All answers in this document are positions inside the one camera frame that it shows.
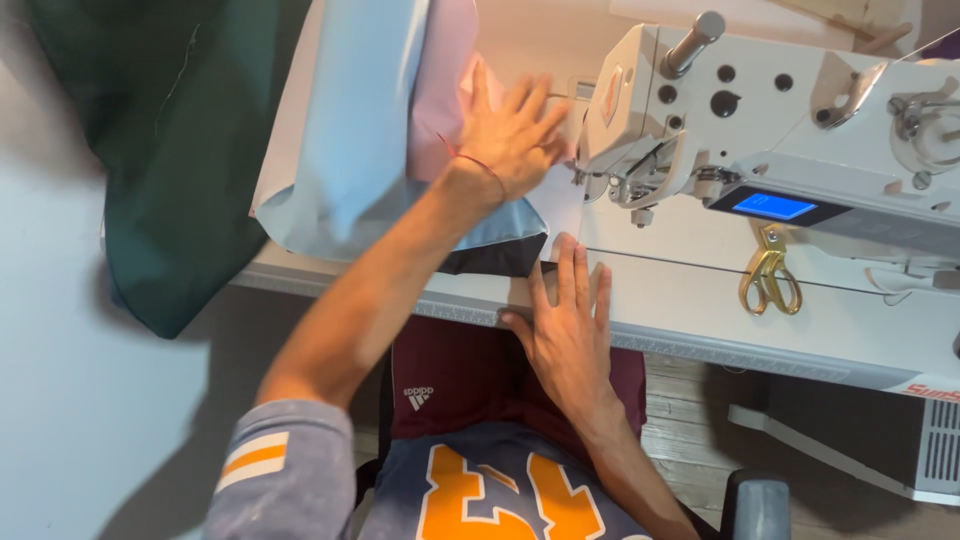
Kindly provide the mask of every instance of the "wall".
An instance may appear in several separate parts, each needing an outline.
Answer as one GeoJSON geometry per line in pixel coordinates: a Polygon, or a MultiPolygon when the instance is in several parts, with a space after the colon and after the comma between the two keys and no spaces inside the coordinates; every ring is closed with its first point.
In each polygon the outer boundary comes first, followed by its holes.
{"type": "Polygon", "coordinates": [[[181,339],[152,337],[107,301],[104,186],[22,15],[0,0],[0,538],[194,528],[233,422],[309,305],[228,287],[181,339]]]}

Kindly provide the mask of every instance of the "maroon shorts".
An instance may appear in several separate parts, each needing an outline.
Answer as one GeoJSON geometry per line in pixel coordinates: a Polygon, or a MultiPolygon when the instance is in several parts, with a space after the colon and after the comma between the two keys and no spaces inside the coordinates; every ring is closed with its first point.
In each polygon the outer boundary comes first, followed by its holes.
{"type": "MultiPolygon", "coordinates": [[[[511,331],[412,316],[394,342],[394,439],[517,422],[589,464],[580,437],[543,391],[511,331]]],[[[611,383],[639,436],[646,423],[643,353],[611,350],[611,383]]]]}

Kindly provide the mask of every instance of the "scissors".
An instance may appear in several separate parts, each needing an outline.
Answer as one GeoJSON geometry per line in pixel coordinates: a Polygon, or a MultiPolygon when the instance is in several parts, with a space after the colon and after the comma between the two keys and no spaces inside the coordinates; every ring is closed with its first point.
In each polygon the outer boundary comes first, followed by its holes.
{"type": "Polygon", "coordinates": [[[783,232],[779,225],[768,225],[760,228],[760,237],[763,239],[763,247],[756,252],[754,257],[756,264],[748,270],[749,273],[740,283],[740,303],[743,304],[744,309],[754,315],[762,315],[771,302],[787,315],[796,314],[804,303],[804,296],[800,292],[800,284],[787,270],[786,263],[783,261],[786,258],[783,232]],[[777,280],[778,273],[790,288],[790,304],[783,299],[777,280]],[[759,303],[755,307],[750,306],[747,298],[751,287],[756,288],[759,297],[759,303]]]}

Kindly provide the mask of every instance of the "dark green fabric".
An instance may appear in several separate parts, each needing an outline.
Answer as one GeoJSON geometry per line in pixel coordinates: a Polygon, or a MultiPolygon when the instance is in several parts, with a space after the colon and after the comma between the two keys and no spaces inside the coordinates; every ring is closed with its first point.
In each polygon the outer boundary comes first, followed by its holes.
{"type": "Polygon", "coordinates": [[[266,240],[248,210],[310,2],[27,4],[108,171],[115,288],[151,331],[176,337],[266,240]]]}

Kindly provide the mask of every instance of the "black button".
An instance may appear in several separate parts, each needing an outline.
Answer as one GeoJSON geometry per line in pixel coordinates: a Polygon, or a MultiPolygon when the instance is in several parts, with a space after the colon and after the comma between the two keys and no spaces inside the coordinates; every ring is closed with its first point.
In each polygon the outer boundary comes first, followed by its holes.
{"type": "Polygon", "coordinates": [[[736,78],[736,70],[732,65],[721,65],[720,69],[717,69],[717,79],[720,79],[721,83],[729,83],[734,78],[736,78]]]}
{"type": "Polygon", "coordinates": [[[777,90],[785,92],[793,87],[793,77],[790,77],[786,73],[780,73],[776,79],[774,79],[774,85],[777,86],[777,90]]]}
{"type": "Polygon", "coordinates": [[[657,92],[657,95],[666,105],[670,105],[671,103],[677,101],[677,89],[671,85],[661,86],[660,91],[657,92]]]}
{"type": "Polygon", "coordinates": [[[721,118],[727,118],[736,112],[736,103],[738,101],[740,101],[740,96],[733,92],[720,90],[710,98],[710,110],[721,118]]]}

